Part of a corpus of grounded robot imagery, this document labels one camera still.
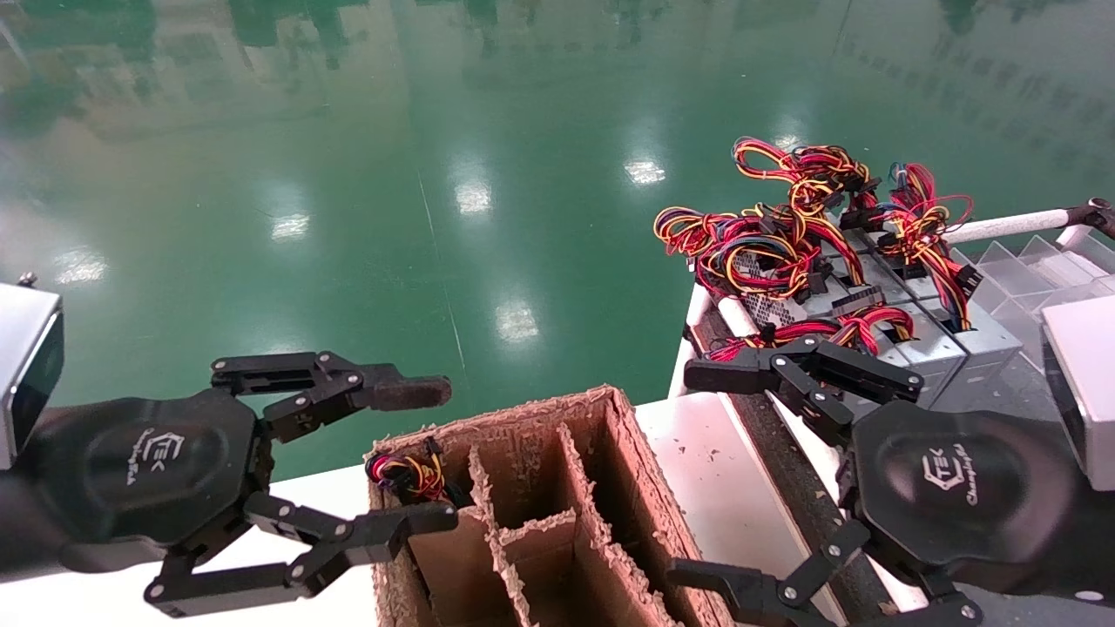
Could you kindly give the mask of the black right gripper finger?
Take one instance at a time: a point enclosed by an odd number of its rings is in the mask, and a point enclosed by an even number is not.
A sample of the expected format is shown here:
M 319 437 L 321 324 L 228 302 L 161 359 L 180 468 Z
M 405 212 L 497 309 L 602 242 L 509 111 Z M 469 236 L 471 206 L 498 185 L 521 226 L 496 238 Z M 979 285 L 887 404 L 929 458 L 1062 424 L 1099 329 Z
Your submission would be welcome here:
M 812 553 L 786 580 L 758 569 L 673 558 L 666 580 L 721 596 L 735 623 L 755 626 L 834 626 L 812 602 L 849 561 L 871 543 L 867 527 L 847 521 L 828 544 Z M 980 626 L 983 611 L 948 580 L 925 581 L 920 610 L 881 616 L 859 626 Z
M 917 402 L 923 388 L 915 372 L 813 336 L 776 348 L 744 347 L 728 361 L 694 358 L 685 365 L 683 383 L 691 390 L 733 395 L 770 392 L 827 445 L 851 440 L 854 413 L 837 393 L 884 405 Z

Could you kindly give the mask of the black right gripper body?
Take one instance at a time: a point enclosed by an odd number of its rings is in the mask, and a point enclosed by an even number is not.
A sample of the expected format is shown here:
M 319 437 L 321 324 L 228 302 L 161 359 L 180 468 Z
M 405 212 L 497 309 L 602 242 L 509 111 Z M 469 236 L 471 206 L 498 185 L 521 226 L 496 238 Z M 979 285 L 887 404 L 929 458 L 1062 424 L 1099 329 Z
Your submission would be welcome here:
M 1051 421 L 892 401 L 849 431 L 849 507 L 867 554 L 905 583 L 1049 594 L 1077 554 L 1090 482 Z

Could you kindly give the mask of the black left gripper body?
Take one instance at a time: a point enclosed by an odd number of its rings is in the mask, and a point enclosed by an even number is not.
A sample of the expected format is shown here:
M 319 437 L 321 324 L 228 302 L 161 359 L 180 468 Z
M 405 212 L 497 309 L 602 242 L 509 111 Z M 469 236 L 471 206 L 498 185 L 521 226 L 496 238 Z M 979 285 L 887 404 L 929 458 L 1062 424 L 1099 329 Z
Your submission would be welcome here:
M 272 472 L 266 431 L 223 390 L 55 408 L 30 437 L 33 528 L 68 571 L 206 563 L 248 532 L 244 504 Z

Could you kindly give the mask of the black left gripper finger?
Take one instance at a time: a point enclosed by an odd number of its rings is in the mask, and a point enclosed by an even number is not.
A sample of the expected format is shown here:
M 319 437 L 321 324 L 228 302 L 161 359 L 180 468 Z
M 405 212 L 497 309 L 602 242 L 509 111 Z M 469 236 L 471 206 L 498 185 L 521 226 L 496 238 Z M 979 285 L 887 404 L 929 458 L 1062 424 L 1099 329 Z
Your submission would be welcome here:
M 439 408 L 450 401 L 443 374 L 405 376 L 391 361 L 355 364 L 334 353 L 251 354 L 212 364 L 212 386 L 233 396 L 284 395 L 263 409 L 268 436 L 294 441 L 359 409 Z
M 448 502 L 371 509 L 343 520 L 264 492 L 248 496 L 236 519 L 306 544 L 307 551 L 291 563 L 195 573 L 195 556 L 175 550 L 145 590 L 145 602 L 172 618 L 298 602 L 322 594 L 355 567 L 392 563 L 413 536 L 450 531 L 459 521 L 458 509 Z

